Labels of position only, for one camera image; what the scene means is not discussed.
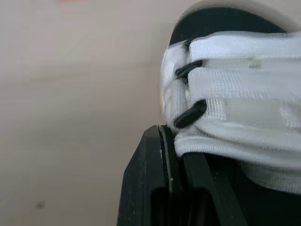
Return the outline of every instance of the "shoelace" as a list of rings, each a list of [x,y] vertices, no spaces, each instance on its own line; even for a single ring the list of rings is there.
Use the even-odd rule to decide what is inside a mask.
[[[298,33],[218,32],[168,48],[163,99],[178,156],[230,157],[254,182],[301,193],[300,41]],[[248,106],[254,111],[236,121]],[[263,111],[258,123],[265,108],[272,119]]]

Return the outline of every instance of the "black plastic object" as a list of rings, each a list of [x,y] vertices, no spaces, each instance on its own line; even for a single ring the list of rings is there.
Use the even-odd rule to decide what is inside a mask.
[[[227,178],[213,179],[204,154],[184,155],[179,162],[171,130],[153,126],[125,170],[118,226],[247,224]]]
[[[167,126],[145,131],[125,170],[118,226],[300,226],[301,196],[260,187],[227,158],[178,159]]]

